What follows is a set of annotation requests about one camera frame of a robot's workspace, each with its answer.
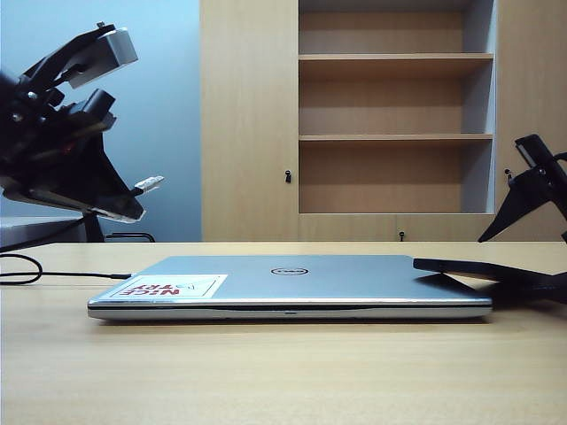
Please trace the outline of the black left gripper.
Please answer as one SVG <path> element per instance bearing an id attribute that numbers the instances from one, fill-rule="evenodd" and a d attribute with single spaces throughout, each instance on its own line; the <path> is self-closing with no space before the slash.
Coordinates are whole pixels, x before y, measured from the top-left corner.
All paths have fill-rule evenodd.
<path id="1" fill-rule="evenodd" d="M 144 191 L 121 179 L 102 134 L 116 121 L 112 95 L 95 89 L 64 104 L 63 83 L 77 89 L 117 68 L 117 33 L 90 30 L 47 54 L 20 76 L 1 74 L 1 187 L 4 197 L 109 220 L 136 222 Z"/>

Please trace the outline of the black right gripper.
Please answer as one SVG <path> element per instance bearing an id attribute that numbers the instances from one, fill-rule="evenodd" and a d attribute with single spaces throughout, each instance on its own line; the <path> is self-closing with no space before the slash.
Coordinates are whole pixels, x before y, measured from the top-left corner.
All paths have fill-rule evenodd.
<path id="1" fill-rule="evenodd" d="M 492 223 L 479 237 L 486 242 L 544 204 L 553 203 L 566 218 L 566 152 L 552 153 L 541 137 L 530 134 L 515 140 L 528 168 L 509 180 L 509 193 Z M 538 282 L 497 282 L 489 286 L 496 305 L 523 305 L 535 301 L 566 304 L 566 281 L 552 278 Z"/>

